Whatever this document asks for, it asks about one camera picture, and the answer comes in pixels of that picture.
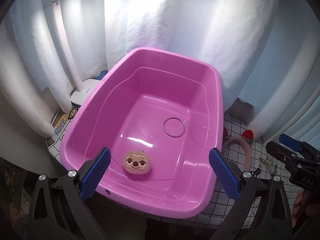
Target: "blue gripper pad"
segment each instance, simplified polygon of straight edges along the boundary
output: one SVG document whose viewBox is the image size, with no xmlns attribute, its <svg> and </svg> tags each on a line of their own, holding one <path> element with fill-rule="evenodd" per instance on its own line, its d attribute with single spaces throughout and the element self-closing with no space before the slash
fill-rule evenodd
<svg viewBox="0 0 320 240">
<path fill-rule="evenodd" d="M 111 161 L 111 153 L 108 148 L 105 148 L 84 178 L 81 180 L 80 198 L 84 202 L 87 198 L 93 196 L 103 174 L 106 172 Z"/>
<path fill-rule="evenodd" d="M 240 198 L 239 181 L 215 148 L 209 152 L 209 164 L 227 196 L 237 201 Z"/>
<path fill-rule="evenodd" d="M 285 134 L 281 134 L 279 136 L 279 142 L 289 147 L 290 149 L 294 150 L 295 152 L 302 151 L 301 143 Z"/>
</svg>

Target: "lamp base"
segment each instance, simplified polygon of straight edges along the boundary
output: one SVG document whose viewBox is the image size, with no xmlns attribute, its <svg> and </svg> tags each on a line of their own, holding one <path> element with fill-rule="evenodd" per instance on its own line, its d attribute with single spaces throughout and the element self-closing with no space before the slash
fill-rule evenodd
<svg viewBox="0 0 320 240">
<path fill-rule="evenodd" d="M 76 105 L 82 106 L 84 101 L 87 99 L 87 97 L 90 95 L 92 90 L 96 87 L 96 85 L 98 85 L 99 82 L 100 80 L 96 80 L 96 79 L 84 80 L 83 81 L 84 89 L 81 92 L 75 90 L 71 95 L 71 102 Z"/>
</svg>

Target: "white curtain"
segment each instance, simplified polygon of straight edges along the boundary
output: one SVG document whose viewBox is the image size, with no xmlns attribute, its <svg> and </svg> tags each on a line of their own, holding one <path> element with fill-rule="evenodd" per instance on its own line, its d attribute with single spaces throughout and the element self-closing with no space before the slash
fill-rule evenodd
<svg viewBox="0 0 320 240">
<path fill-rule="evenodd" d="M 51 8 L 43 9 L 49 1 L 17 0 L 7 19 L 14 32 L 9 38 L 15 38 L 12 50 L 27 67 L 30 86 L 50 91 L 68 111 L 74 85 L 57 41 Z M 237 98 L 253 106 L 249 128 L 256 138 L 263 136 L 267 142 L 286 131 L 299 138 L 308 136 L 309 141 L 319 136 L 318 115 L 312 109 L 320 93 L 320 64 L 316 62 L 320 24 L 305 0 L 60 2 L 82 80 L 110 70 L 137 47 L 165 49 L 214 66 L 221 75 L 224 110 Z M 4 94 L 13 93 L 10 86 L 0 88 Z M 11 100 L 16 109 L 18 99 Z M 28 97 L 19 100 L 30 104 Z M 42 107 L 29 114 L 20 111 L 37 131 L 39 124 L 28 117 L 36 111 L 39 119 L 46 119 Z M 300 128 L 305 122 L 309 130 Z M 49 130 L 42 135 L 50 134 Z"/>
</svg>

